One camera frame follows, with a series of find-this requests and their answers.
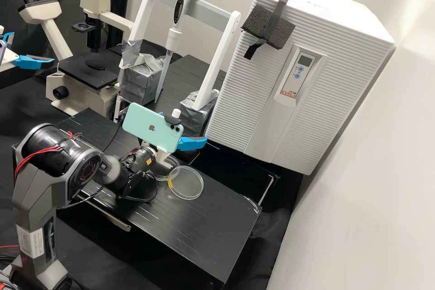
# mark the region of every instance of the warning label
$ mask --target warning label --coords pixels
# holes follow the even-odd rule
[[[288,97],[292,97],[292,98],[296,98],[296,95],[297,95],[297,93],[295,93],[295,92],[288,92],[288,91],[284,91],[284,90],[281,90],[281,94],[283,94],[283,95],[286,95],[286,96],[288,96]]]
[[[28,232],[17,225],[18,243],[20,250],[31,258],[44,254],[44,235],[42,228]]]

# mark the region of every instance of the ribbed white panel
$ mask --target ribbed white panel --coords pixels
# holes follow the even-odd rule
[[[273,10],[273,0],[254,0]],[[289,113],[290,126],[264,160],[310,174],[393,44],[286,7],[282,17],[296,25],[282,50],[263,45],[243,57],[257,38],[242,32],[207,128],[210,139],[244,151],[293,44],[328,56],[304,101]],[[270,132],[281,133],[282,130]]]

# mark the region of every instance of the white appliance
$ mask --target white appliance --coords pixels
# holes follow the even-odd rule
[[[279,0],[253,0],[273,11]],[[311,174],[374,77],[394,40],[351,0],[288,0],[296,27],[277,50],[242,32],[206,135],[254,158]]]

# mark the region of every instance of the black foam block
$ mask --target black foam block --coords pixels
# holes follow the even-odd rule
[[[278,21],[272,32],[268,33],[268,25],[271,19],[278,19]],[[260,5],[256,5],[252,9],[242,26],[242,30],[260,39],[265,39],[267,44],[276,49],[282,49],[284,47],[294,29],[294,24],[281,17],[274,17],[272,11]]]

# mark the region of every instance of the white knob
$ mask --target white knob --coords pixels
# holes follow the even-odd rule
[[[174,109],[173,111],[172,111],[172,116],[174,117],[174,118],[180,118],[180,115],[181,115],[181,111],[180,111],[180,109]]]

